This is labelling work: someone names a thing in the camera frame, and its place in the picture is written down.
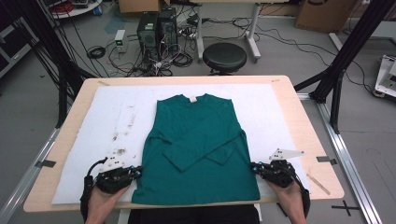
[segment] green shirt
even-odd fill
[[[187,205],[259,200],[248,144],[231,100],[205,94],[158,101],[133,203]]]

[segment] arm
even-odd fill
[[[85,224],[103,224],[113,210],[119,197],[128,189],[124,188],[115,194],[103,193],[94,187],[89,202],[88,218]]]
[[[274,183],[268,181],[267,183],[275,192],[280,206],[288,215],[291,224],[306,224],[301,190],[297,183],[293,181],[284,189]]]

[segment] round stool seat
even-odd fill
[[[204,50],[203,59],[207,66],[224,74],[243,67],[247,62],[247,54],[235,44],[217,43]]]

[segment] person's right hand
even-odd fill
[[[271,189],[275,192],[280,206],[288,215],[292,224],[306,224],[304,216],[303,199],[301,189],[298,184],[293,181],[286,188],[266,181]]]

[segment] gray floor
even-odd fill
[[[114,37],[113,34],[105,31],[105,26],[114,19],[112,17],[114,11],[104,8],[104,12],[102,17],[94,17],[87,13],[73,19],[87,48],[94,45],[105,46],[107,41]],[[124,23],[128,35],[135,34],[137,22],[137,19],[128,19]],[[315,44],[336,52],[336,48],[326,34],[295,29],[293,22],[293,18],[273,17],[259,19],[258,25],[264,30],[277,29],[286,39]],[[88,62],[71,20],[63,20],[62,24],[70,42]],[[236,36],[241,33],[226,24],[205,27],[204,35]],[[276,36],[274,31],[265,34]],[[339,36],[342,40],[347,38],[345,35]],[[205,44],[217,41],[219,40],[205,39]],[[242,38],[231,42],[244,47],[249,52]],[[236,73],[237,75],[287,75],[293,84],[298,84],[326,68],[318,55],[302,52],[293,45],[283,44],[271,37],[261,35],[257,45],[262,58],[254,63],[249,57],[247,64]],[[331,54],[322,49],[308,46],[302,48],[319,53],[326,63],[330,63],[333,59]],[[210,69],[204,64],[198,64],[196,53],[192,49],[189,51],[191,56],[195,57],[194,63],[187,68],[172,67],[173,75],[178,77],[207,75]],[[119,64],[134,62],[137,52],[137,42],[130,42],[128,52],[120,56]],[[383,54],[396,55],[396,46],[389,40],[369,40],[355,60],[364,70],[365,83],[371,87],[375,84],[380,57]],[[106,58],[99,62],[104,65],[108,73],[114,71],[111,65],[106,64]],[[103,71],[97,63],[95,64],[99,71]],[[79,65],[88,69],[83,63]],[[355,64],[349,67],[347,73],[355,82],[362,82],[362,72]],[[301,92],[310,92],[314,88],[315,86],[311,86]],[[54,129],[58,116],[58,96],[50,77],[32,52],[0,79],[0,93],[2,126],[0,172],[3,179],[0,185],[0,205],[3,206]],[[303,102],[303,105],[328,156],[336,158],[316,105],[313,102]],[[394,212],[396,211],[396,153],[393,151],[396,145],[395,119],[394,102],[374,98],[362,86],[353,84],[344,77],[339,113],[341,135],[383,223],[394,223],[396,219]],[[312,202],[308,222],[364,223],[359,210],[350,210],[349,215],[346,209],[332,208],[332,205],[343,206],[343,201],[350,207],[359,207],[340,165],[334,165],[333,168],[346,195],[341,200]],[[274,204],[263,204],[262,215],[264,223],[289,223]],[[117,223],[117,219],[118,211],[114,211],[107,223]],[[20,208],[9,223],[82,223],[82,219],[78,212],[28,214]]]

